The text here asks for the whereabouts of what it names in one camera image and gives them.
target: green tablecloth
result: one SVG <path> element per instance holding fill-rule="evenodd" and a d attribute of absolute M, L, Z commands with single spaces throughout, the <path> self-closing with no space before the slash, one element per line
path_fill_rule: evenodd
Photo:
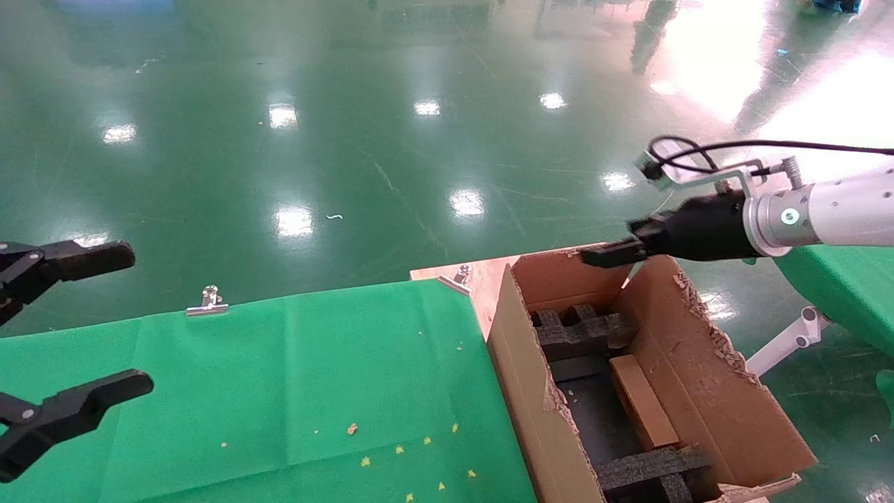
<path fill-rule="evenodd" d="M 155 391 L 0 501 L 536 501 L 472 306 L 434 280 L 0 339 L 31 401 L 131 367 Z"/>
<path fill-rule="evenodd" d="M 776 265 L 826 316 L 894 358 L 894 248 L 806 246 Z M 894 417 L 892 376 L 876 382 Z"/>

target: green floor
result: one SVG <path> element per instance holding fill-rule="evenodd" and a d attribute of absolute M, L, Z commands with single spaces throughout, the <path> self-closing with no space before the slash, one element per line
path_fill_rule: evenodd
<path fill-rule="evenodd" d="M 889 146 L 894 2 L 864 3 L 0 2 L 0 237 L 138 259 L 3 335 L 618 239 L 691 195 L 631 165 L 662 132 Z M 766 260 L 684 268 L 746 354 L 805 304 Z M 894 501 L 882 368 L 833 328 L 765 377 L 821 460 L 774 501 Z"/>

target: metal bracket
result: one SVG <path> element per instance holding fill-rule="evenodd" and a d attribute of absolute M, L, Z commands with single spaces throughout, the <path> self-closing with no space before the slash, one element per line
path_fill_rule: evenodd
<path fill-rule="evenodd" d="M 186 315 L 189 317 L 205 316 L 206 314 L 227 312 L 229 309 L 230 304 L 225 304 L 224 298 L 217 294 L 217 287 L 208 285 L 202 290 L 202 305 L 187 308 Z"/>
<path fill-rule="evenodd" d="M 807 306 L 797 320 L 748 358 L 746 366 L 760 377 L 796 350 L 819 343 L 822 331 L 830 324 L 818 309 Z"/>
<path fill-rule="evenodd" d="M 444 283 L 445 285 L 449 286 L 453 290 L 456 290 L 457 292 L 460 292 L 463 295 L 469 295 L 472 293 L 472 291 L 469 290 L 466 284 L 471 278 L 472 267 L 468 264 L 464 264 L 461 265 L 460 268 L 456 271 L 456 275 L 454 275 L 453 278 L 441 274 L 438 277 L 438 281 Z"/>

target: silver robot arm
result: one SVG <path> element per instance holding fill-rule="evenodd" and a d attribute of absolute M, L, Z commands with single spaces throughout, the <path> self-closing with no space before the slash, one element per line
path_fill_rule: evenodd
<path fill-rule="evenodd" d="M 894 246 L 894 167 L 764 194 L 750 209 L 747 226 L 759 249 Z"/>
<path fill-rule="evenodd" d="M 665 159 L 684 151 L 672 142 L 658 146 Z M 767 168 L 754 159 L 717 170 L 700 167 L 691 156 L 678 161 L 695 170 L 662 165 L 649 155 L 638 166 L 659 189 L 713 183 L 717 193 L 628 222 L 631 237 L 583 251 L 585 263 L 610 268 L 658 254 L 688 260 L 780 257 L 792 247 L 818 243 L 894 246 L 894 164 L 803 184 L 794 158 Z M 788 189 L 768 189 L 767 176 L 776 173 L 788 176 Z M 741 188 L 730 189 L 730 179 Z"/>

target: cardboard box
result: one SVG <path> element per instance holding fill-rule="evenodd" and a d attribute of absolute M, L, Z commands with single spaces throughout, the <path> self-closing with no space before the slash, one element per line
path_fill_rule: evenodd
<path fill-rule="evenodd" d="M 541 503 L 604 501 L 529 315 L 581 303 L 639 326 L 626 352 L 636 357 L 679 444 L 697 447 L 713 463 L 696 483 L 696 501 L 744 502 L 796 484 L 795 472 L 814 465 L 814 454 L 711 323 L 676 261 L 653 257 L 626 284 L 630 272 L 589 267 L 567 250 L 523 255 L 505 266 L 488 347 Z"/>

